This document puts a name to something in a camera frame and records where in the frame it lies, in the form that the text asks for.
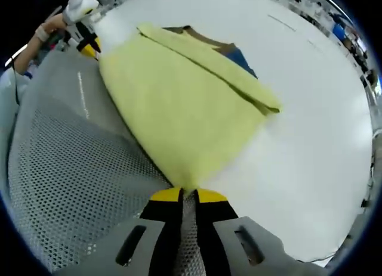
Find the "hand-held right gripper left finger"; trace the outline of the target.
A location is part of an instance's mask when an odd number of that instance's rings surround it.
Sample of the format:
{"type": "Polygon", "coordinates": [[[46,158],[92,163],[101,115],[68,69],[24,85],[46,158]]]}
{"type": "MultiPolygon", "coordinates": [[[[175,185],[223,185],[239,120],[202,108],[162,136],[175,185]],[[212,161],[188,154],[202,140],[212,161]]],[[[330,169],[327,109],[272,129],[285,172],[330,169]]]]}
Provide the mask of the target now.
{"type": "Polygon", "coordinates": [[[84,260],[56,275],[172,275],[182,217],[183,190],[158,191],[138,218],[118,224],[84,260]]]}

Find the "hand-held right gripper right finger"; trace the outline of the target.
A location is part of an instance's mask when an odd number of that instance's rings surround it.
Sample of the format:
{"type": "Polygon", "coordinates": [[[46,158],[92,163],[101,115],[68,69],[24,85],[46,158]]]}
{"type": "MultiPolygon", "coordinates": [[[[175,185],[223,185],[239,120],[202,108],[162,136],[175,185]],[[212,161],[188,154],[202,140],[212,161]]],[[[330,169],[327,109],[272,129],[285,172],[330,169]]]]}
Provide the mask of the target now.
{"type": "Polygon", "coordinates": [[[326,275],[326,269],[298,261],[282,241],[253,221],[239,217],[225,196],[198,188],[197,241],[207,275],[326,275]]]}

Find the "person's left hand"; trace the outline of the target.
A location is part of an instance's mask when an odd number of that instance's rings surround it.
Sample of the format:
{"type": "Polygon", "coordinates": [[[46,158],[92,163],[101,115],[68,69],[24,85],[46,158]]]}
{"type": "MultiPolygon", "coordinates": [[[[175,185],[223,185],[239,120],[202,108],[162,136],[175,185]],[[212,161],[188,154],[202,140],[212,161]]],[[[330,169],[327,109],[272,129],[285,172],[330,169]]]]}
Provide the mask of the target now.
{"type": "Polygon", "coordinates": [[[67,24],[64,21],[63,14],[60,13],[47,19],[41,26],[47,33],[52,33],[56,30],[64,30],[67,24]]]}

